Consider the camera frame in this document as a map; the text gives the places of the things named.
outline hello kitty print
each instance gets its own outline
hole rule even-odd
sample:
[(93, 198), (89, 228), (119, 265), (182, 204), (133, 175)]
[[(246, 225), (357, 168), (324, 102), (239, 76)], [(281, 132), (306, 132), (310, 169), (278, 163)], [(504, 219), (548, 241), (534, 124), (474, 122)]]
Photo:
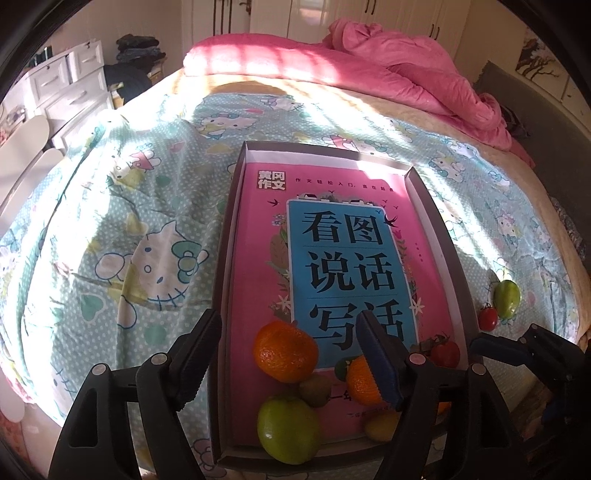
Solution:
[(185, 293), (199, 265), (209, 253), (187, 240), (176, 221), (146, 234), (133, 252), (108, 252), (95, 266), (96, 276), (121, 291), (119, 325), (135, 325), (133, 304), (149, 304), (158, 310), (183, 304)]

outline book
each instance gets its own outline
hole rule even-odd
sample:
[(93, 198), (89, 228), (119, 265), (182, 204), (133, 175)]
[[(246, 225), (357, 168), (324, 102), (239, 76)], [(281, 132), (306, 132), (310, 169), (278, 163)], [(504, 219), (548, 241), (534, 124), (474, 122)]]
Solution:
[(388, 408), (357, 404), (335, 376), (337, 362), (361, 354), (358, 313), (373, 310), (407, 348), (437, 335), (464, 343), (409, 197), (408, 167), (264, 153), (236, 173), (225, 363), (232, 443), (259, 446), (260, 405), (288, 390), (252, 354), (257, 332), (278, 319), (296, 322), (319, 346), (317, 372), (333, 383), (330, 401), (317, 409), (325, 441), (358, 439), (365, 418)]

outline white dresser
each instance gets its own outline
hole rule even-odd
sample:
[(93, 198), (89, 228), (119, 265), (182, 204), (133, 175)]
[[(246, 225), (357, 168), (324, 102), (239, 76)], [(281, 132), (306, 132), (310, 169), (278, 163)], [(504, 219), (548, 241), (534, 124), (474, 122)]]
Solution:
[(83, 43), (29, 70), (8, 92), (7, 111), (23, 105), (27, 119), (47, 117), (54, 147), (66, 151), (80, 128), (113, 108), (100, 41)]

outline bird illustration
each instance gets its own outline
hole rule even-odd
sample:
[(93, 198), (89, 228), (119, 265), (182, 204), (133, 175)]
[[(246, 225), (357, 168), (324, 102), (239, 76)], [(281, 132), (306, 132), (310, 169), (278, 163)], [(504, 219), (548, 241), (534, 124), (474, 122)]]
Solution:
[(388, 220), (388, 217), (386, 217), (384, 215), (384, 223), (386, 225), (389, 225), (392, 228), (397, 228), (396, 225), (394, 225), (394, 223), (396, 222), (396, 220), (398, 220), (398, 217), (397, 216), (395, 216), (394, 218), (392, 218), (392, 220)]

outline metal screw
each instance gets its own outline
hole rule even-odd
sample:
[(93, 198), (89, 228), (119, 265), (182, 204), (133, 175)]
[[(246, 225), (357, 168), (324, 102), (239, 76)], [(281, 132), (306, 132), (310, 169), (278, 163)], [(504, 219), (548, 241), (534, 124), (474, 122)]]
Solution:
[(152, 357), (151, 361), (153, 365), (162, 365), (163, 363), (166, 363), (166, 360), (168, 360), (166, 353), (157, 353)]
[(102, 375), (107, 371), (107, 366), (105, 364), (98, 364), (92, 368), (93, 375)]
[(415, 364), (415, 365), (422, 365), (423, 363), (425, 363), (427, 361), (425, 356), (421, 355), (420, 353), (411, 353), (410, 356), (408, 357), (408, 359), (410, 360), (410, 362), (412, 364)]
[(484, 375), (486, 373), (486, 367), (482, 364), (473, 364), (472, 365), (472, 371), (476, 374), (476, 375)]

